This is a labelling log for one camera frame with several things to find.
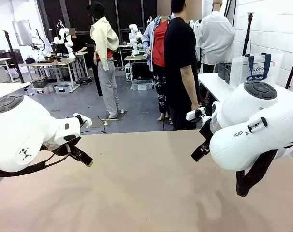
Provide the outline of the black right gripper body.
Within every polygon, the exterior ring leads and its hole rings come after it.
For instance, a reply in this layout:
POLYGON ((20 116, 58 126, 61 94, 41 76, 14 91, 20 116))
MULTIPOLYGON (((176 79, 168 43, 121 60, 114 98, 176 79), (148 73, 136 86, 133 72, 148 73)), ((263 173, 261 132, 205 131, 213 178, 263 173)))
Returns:
POLYGON ((210 144, 210 140, 213 136, 213 133, 210 129, 210 122, 211 122, 211 118, 208 119, 207 121, 202 123, 202 127, 200 128, 199 132, 200 134, 205 138, 205 145, 209 145, 210 144))

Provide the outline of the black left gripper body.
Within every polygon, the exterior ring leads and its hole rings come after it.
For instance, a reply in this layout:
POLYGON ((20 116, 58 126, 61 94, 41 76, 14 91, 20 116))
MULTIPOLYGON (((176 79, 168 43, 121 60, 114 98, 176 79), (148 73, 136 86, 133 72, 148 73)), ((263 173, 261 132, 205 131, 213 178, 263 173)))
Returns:
POLYGON ((51 151, 58 156, 66 156, 70 152, 73 157, 82 156, 82 151, 76 147, 77 143, 81 140, 81 137, 77 137, 70 141, 67 141, 63 145, 53 145, 49 143, 42 144, 42 150, 51 151))

